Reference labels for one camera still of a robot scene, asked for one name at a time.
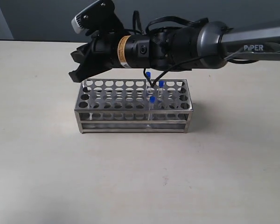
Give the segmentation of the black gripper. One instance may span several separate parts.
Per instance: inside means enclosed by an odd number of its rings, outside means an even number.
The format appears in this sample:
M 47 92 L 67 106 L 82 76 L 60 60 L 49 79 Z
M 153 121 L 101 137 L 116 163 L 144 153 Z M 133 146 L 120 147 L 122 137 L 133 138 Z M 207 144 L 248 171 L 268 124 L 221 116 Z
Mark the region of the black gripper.
M 69 72 L 74 83 L 80 83 L 113 68 L 150 68 L 150 37 L 110 33 L 98 35 L 91 44 L 84 44 L 70 56 L 79 66 Z

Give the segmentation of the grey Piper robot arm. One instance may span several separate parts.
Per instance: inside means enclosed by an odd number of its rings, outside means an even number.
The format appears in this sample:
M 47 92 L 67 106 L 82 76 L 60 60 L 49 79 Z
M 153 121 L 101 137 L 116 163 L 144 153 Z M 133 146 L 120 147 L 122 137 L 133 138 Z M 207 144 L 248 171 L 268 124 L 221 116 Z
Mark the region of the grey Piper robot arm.
M 75 83 L 115 68 L 167 72 L 220 69 L 228 62 L 280 61 L 280 20 L 244 28 L 223 22 L 198 27 L 156 28 L 146 35 L 99 35 L 71 53 L 79 64 Z

